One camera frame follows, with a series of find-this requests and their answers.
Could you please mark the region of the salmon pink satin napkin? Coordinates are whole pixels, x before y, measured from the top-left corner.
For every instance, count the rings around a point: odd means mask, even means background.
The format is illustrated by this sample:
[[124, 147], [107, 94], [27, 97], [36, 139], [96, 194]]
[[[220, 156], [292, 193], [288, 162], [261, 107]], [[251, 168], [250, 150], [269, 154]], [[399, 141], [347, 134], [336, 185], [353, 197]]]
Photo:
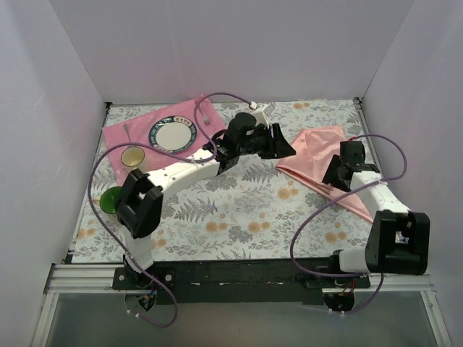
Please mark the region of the salmon pink satin napkin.
[[[282, 158], [276, 168], [306, 187], [310, 182], [322, 184], [332, 156], [339, 154], [340, 142], [345, 139], [339, 125], [302, 129], [292, 142], [296, 155]], [[333, 200], [341, 195], [343, 192], [334, 188], [332, 196], [326, 199]]]

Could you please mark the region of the pink handled utensil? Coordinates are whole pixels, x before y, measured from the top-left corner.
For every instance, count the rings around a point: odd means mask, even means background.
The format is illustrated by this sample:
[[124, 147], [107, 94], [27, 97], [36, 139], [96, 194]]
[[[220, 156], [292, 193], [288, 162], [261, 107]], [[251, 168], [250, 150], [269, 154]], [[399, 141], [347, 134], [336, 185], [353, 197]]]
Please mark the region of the pink handled utensil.
[[325, 198], [330, 198], [334, 192], [333, 187], [326, 184], [318, 184], [317, 182], [310, 182], [308, 187]]

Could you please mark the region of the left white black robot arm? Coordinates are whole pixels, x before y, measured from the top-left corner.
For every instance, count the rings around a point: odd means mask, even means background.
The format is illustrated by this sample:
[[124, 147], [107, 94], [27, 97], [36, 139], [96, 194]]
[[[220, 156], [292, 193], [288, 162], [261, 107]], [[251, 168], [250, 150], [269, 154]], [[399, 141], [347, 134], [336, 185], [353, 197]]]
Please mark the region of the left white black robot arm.
[[233, 168], [240, 156], [254, 154], [280, 159], [295, 155], [296, 150], [284, 138], [280, 125], [269, 124], [263, 112], [241, 112], [185, 160], [147, 173], [138, 169], [129, 173], [116, 202], [116, 216], [127, 229], [124, 263], [131, 268], [129, 280], [136, 288], [153, 283], [151, 234], [161, 222], [163, 204], [183, 189]]

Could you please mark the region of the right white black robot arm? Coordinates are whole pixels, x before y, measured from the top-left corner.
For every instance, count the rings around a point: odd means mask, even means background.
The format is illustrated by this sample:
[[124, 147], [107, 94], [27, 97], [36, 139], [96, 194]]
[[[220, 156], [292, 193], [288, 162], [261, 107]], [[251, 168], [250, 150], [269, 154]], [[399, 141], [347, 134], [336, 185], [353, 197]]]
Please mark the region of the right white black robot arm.
[[362, 142], [340, 143], [340, 153], [333, 155], [323, 183], [343, 192], [353, 191], [353, 197], [360, 198], [373, 218], [365, 247], [335, 252], [339, 262], [327, 269], [333, 286], [346, 286], [354, 273], [425, 273], [430, 219], [425, 213], [411, 211], [395, 197], [376, 165], [365, 162]]

